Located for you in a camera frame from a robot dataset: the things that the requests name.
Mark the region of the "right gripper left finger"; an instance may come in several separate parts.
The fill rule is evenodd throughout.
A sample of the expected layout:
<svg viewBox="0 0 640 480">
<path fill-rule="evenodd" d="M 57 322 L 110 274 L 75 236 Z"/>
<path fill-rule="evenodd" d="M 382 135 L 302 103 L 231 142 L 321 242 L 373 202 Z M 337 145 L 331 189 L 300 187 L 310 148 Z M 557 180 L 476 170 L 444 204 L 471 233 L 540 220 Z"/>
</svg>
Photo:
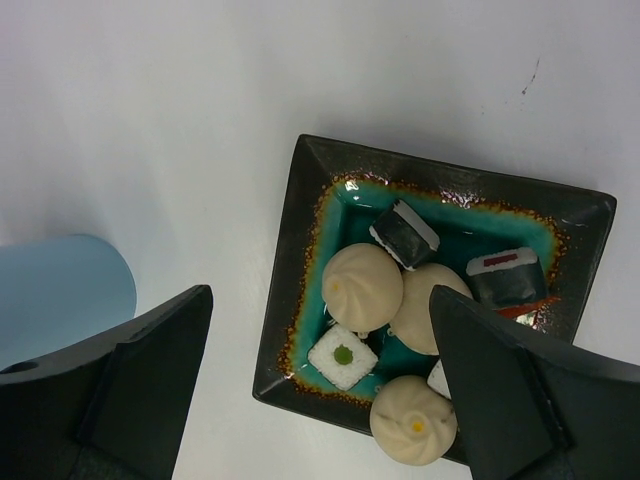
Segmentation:
<svg viewBox="0 0 640 480">
<path fill-rule="evenodd" d="M 1 371 L 4 479 L 169 479 L 204 354 L 212 290 Z"/>
</svg>

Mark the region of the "blue cylindrical lunch container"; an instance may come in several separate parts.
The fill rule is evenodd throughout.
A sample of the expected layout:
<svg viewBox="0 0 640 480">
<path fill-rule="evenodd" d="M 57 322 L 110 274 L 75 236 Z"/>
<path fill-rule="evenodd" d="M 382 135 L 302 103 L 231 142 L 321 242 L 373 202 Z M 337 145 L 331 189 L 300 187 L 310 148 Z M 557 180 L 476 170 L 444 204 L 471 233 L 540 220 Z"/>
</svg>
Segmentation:
<svg viewBox="0 0 640 480">
<path fill-rule="evenodd" d="M 135 316 L 133 274 L 118 250 L 90 235 L 1 248 L 1 368 L 27 368 Z"/>
</svg>

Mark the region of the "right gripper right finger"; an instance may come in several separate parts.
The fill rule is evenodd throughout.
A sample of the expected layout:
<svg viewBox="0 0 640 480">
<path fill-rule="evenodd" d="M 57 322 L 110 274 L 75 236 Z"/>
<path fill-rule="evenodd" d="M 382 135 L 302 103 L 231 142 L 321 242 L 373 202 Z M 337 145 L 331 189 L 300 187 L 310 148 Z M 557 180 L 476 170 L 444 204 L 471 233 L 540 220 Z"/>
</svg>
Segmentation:
<svg viewBox="0 0 640 480">
<path fill-rule="evenodd" d="M 636 479 L 639 368 L 445 287 L 430 312 L 475 479 Z"/>
</svg>

